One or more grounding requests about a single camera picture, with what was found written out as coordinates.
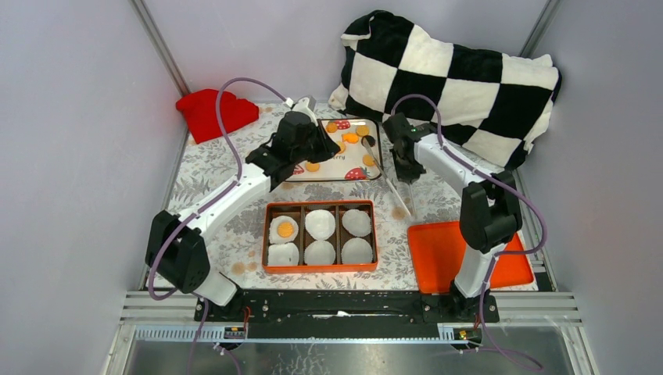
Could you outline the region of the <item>orange cookie tin box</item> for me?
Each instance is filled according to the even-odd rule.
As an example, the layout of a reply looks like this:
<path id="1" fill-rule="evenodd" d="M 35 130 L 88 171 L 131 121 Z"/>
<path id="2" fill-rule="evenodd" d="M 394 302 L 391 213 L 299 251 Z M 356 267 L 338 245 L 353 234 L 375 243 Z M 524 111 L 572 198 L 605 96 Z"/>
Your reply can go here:
<path id="1" fill-rule="evenodd" d="M 335 248 L 335 262 L 327 266 L 308 266 L 304 262 L 304 251 L 314 240 L 305 229 L 305 216 L 310 211 L 326 209 L 335 215 L 335 233 L 326 241 Z M 368 213 L 372 222 L 372 232 L 362 237 L 373 248 L 373 262 L 368 264 L 342 264 L 342 246 L 351 238 L 357 238 L 346 231 L 342 226 L 341 217 L 349 209 L 359 209 Z M 292 241 L 299 249 L 299 264 L 297 266 L 268 266 L 267 248 L 271 245 L 268 240 L 270 222 L 276 216 L 290 216 L 299 224 L 299 234 Z M 345 200 L 324 202 L 277 202 L 266 207 L 265 224 L 263 231 L 262 266 L 267 273 L 341 273 L 374 271 L 378 265 L 378 247 L 375 232 L 375 206 L 370 200 Z"/>

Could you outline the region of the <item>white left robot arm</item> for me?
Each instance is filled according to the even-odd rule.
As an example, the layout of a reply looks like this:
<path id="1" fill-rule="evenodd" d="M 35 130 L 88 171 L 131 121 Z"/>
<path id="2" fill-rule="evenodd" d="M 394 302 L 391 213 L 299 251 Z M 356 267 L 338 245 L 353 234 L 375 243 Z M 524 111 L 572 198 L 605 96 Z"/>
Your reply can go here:
<path id="1" fill-rule="evenodd" d="M 222 320 L 238 318 L 240 287 L 211 269 L 207 242 L 248 204 L 289 179 L 297 165 L 322 163 L 338 151 L 311 110 L 288 111 L 269 141 L 249 153 L 236 177 L 179 214 L 163 210 L 153 218 L 145 254 L 148 289 L 154 290 L 154 277 L 160 275 L 175 290 L 212 302 Z"/>

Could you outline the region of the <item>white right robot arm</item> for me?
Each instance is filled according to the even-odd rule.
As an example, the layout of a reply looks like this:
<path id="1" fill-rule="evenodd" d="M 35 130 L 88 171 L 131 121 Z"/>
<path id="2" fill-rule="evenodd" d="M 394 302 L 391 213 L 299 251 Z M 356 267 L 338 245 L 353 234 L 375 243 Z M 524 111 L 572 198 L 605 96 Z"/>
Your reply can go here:
<path id="1" fill-rule="evenodd" d="M 433 172 L 461 197 L 460 230 L 467 250 L 453 279 L 455 295 L 448 301 L 448 310 L 455 320 L 467 322 L 478 313 L 477 298 L 488 289 L 491 259 L 522 226 L 513 176 L 507 171 L 490 174 L 431 127 L 416 127 L 402 113 L 390 116 L 382 128 L 392 143 L 398 181 L 411 184 Z"/>

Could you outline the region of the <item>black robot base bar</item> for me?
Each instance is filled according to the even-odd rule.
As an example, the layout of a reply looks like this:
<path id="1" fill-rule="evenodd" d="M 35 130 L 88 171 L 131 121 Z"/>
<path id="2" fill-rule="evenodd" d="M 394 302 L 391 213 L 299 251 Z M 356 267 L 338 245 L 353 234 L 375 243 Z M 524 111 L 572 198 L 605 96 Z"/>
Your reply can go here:
<path id="1" fill-rule="evenodd" d="M 418 291 L 245 289 L 224 307 L 198 302 L 194 319 L 238 323 L 250 339 L 429 339 L 440 324 L 474 326 L 478 311 Z"/>

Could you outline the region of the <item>metal serving tongs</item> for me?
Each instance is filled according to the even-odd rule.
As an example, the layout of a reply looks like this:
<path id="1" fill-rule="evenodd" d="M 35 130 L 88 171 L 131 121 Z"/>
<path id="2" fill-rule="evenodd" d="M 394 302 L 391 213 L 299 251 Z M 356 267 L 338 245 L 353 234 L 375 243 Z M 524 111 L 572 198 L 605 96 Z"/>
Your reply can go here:
<path id="1" fill-rule="evenodd" d="M 396 188 L 394 183 L 389 179 L 389 177 L 387 176 L 387 173 L 383 170 L 380 162 L 378 161 L 377 156 L 373 152 L 373 146 L 376 145 L 375 138 L 372 137 L 371 135 L 363 136 L 360 139 L 360 143 L 362 144 L 362 146 L 367 151 L 367 154 L 371 157 L 371 159 L 374 162 L 375 166 L 378 168 L 378 171 L 380 172 L 381 176 L 385 179 L 385 182 L 386 182 L 387 186 L 389 187 L 389 190 L 392 192 L 392 194 L 395 197 L 395 200 L 399 203 L 401 208 L 404 210 L 406 217 L 412 219 L 413 218 L 413 213 L 408 208 L 406 202 L 403 200 L 403 197 L 398 192 L 398 189 Z"/>

